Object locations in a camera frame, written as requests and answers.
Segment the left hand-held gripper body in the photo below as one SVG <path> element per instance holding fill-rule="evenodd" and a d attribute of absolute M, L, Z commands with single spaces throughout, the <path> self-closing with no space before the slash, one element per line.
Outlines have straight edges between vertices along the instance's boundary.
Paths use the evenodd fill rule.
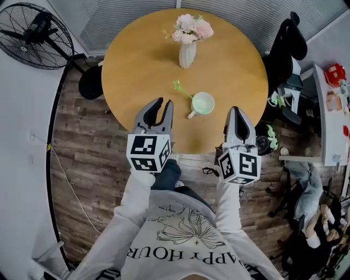
<path fill-rule="evenodd" d="M 172 152 L 172 124 L 147 128 L 137 123 L 128 135 L 126 157 L 137 171 L 160 173 Z"/>

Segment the black green patterned helmet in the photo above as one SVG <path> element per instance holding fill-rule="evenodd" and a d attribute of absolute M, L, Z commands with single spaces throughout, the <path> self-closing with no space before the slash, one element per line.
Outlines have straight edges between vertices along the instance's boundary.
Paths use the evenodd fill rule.
<path fill-rule="evenodd" d="M 278 138 L 273 126 L 267 122 L 260 122 L 255 127 L 255 133 L 258 155 L 264 156 L 277 150 Z"/>

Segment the white rectangular desk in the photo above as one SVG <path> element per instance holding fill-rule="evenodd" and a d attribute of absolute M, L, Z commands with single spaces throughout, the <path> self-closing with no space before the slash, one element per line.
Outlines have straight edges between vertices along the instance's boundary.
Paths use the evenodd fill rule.
<path fill-rule="evenodd" d="M 279 160 L 314 162 L 323 166 L 346 166 L 350 156 L 350 112 L 348 110 L 348 99 L 340 93 L 339 88 L 331 87 L 325 79 L 323 70 L 313 64 L 312 68 L 301 74 L 301 79 L 313 78 L 316 84 L 319 109 L 320 124 L 322 134 L 322 144 L 320 156 L 292 156 L 280 155 Z M 342 109 L 340 111 L 329 112 L 326 107 L 326 96 L 329 91 L 333 91 L 341 99 Z"/>

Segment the person's left forearm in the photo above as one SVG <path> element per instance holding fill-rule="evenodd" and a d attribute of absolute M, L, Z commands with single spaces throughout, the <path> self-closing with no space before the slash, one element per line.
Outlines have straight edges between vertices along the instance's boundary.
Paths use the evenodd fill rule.
<path fill-rule="evenodd" d="M 131 169 L 120 205 L 114 208 L 114 215 L 107 228 L 118 230 L 139 230 L 149 207 L 150 187 L 155 176 L 148 172 Z"/>

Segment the person's dark trousers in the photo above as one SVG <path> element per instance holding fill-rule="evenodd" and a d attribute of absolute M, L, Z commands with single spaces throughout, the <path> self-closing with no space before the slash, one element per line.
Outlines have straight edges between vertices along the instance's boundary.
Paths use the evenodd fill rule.
<path fill-rule="evenodd" d="M 212 212 L 211 206 L 205 202 L 196 192 L 185 185 L 176 187 L 182 172 L 175 159 L 168 159 L 162 171 L 155 176 L 155 182 L 151 186 L 151 190 L 167 190 L 174 191 L 186 196 L 190 196 L 204 205 L 206 205 Z"/>

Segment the person's right forearm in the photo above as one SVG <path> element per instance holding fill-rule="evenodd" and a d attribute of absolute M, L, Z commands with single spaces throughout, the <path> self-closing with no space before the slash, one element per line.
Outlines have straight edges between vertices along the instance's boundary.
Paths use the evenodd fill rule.
<path fill-rule="evenodd" d="M 237 184 L 219 181 L 217 184 L 217 211 L 215 225 L 220 232 L 241 230 L 240 189 Z"/>

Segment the white ribbed vase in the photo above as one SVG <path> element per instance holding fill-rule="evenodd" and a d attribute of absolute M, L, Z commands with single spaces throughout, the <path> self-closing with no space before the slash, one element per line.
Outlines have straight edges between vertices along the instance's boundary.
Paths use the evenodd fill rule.
<path fill-rule="evenodd" d="M 191 66 L 196 55 L 196 42 L 181 44 L 179 50 L 179 65 L 183 69 Z"/>

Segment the black office chair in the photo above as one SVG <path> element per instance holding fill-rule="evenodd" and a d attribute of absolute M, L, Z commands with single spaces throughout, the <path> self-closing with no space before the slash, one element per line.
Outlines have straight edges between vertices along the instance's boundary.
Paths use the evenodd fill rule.
<path fill-rule="evenodd" d="M 292 76 L 293 59 L 301 61 L 307 55 L 307 44 L 298 29 L 299 23 L 298 14 L 291 11 L 290 18 L 285 19 L 280 25 L 270 53 L 262 58 L 267 74 L 268 97 L 277 92 L 278 87 Z M 284 123 L 301 124 L 300 116 L 291 109 L 267 104 L 261 120 L 272 123 L 276 119 Z"/>

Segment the black standing fan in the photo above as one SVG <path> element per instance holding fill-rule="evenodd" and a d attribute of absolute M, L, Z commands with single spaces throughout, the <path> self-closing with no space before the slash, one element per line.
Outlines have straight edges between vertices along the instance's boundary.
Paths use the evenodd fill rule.
<path fill-rule="evenodd" d="M 103 95 L 102 67 L 83 70 L 76 64 L 68 29 L 41 6 L 19 2 L 0 10 L 0 49 L 33 68 L 56 70 L 71 65 L 82 74 L 78 89 L 83 98 L 94 100 Z"/>

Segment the green star stirrer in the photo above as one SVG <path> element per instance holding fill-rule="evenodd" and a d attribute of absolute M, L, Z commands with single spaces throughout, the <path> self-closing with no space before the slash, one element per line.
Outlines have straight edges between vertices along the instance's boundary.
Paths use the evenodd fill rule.
<path fill-rule="evenodd" d="M 181 83 L 179 82 L 179 80 L 173 81 L 173 85 L 174 85 L 174 89 L 178 92 L 180 92 L 181 94 L 189 97 L 190 99 L 192 99 L 192 95 L 189 94 L 181 85 Z"/>

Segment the white mug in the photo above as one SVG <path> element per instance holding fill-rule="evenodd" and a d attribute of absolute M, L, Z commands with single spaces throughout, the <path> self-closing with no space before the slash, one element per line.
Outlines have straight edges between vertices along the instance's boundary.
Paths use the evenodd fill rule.
<path fill-rule="evenodd" d="M 210 114 L 215 107 L 214 98 L 206 92 L 198 92 L 191 99 L 191 113 L 187 116 L 188 119 L 194 116 L 205 116 Z"/>

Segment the person's white printed sweatshirt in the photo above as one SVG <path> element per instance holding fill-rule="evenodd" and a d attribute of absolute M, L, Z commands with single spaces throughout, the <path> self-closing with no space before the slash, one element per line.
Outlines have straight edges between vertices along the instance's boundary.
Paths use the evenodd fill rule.
<path fill-rule="evenodd" d="M 106 228 L 71 280 L 95 280 L 115 269 L 120 280 L 283 280 L 268 257 L 242 230 L 220 232 L 216 213 L 199 201 L 170 191 L 151 190 L 139 230 Z"/>

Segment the pink flower bouquet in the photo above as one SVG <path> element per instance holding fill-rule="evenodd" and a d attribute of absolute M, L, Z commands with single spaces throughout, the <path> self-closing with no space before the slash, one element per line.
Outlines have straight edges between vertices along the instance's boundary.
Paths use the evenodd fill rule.
<path fill-rule="evenodd" d="M 192 16 L 184 14 L 178 16 L 173 32 L 166 33 L 166 39 L 172 39 L 176 43 L 191 44 L 198 40 L 210 38 L 214 31 L 209 22 L 201 15 Z"/>

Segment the round wooden table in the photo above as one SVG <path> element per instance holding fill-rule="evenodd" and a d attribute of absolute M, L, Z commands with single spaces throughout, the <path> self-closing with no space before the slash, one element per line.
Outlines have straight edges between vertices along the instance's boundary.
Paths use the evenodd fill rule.
<path fill-rule="evenodd" d="M 235 26 L 210 13 L 202 13 L 214 35 L 197 44 L 187 69 L 179 66 L 179 45 L 166 39 L 178 16 L 199 15 L 193 9 L 166 9 L 150 13 L 126 26 L 113 40 L 102 65 L 106 102 L 122 126 L 132 130 L 137 113 L 150 101 L 163 97 L 174 104 L 173 149 L 181 154 L 213 152 L 223 141 L 229 109 L 240 107 L 257 124 L 264 112 L 268 82 L 260 54 Z M 214 110 L 205 116 L 191 113 L 191 99 L 174 89 L 179 80 L 192 96 L 209 93 Z"/>

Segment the red gift box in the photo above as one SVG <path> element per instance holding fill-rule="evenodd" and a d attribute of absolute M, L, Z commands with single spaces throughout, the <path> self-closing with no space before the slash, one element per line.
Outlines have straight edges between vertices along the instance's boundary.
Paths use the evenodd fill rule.
<path fill-rule="evenodd" d="M 333 88 L 339 88 L 341 83 L 346 82 L 346 71 L 342 65 L 335 63 L 324 70 L 326 82 Z"/>

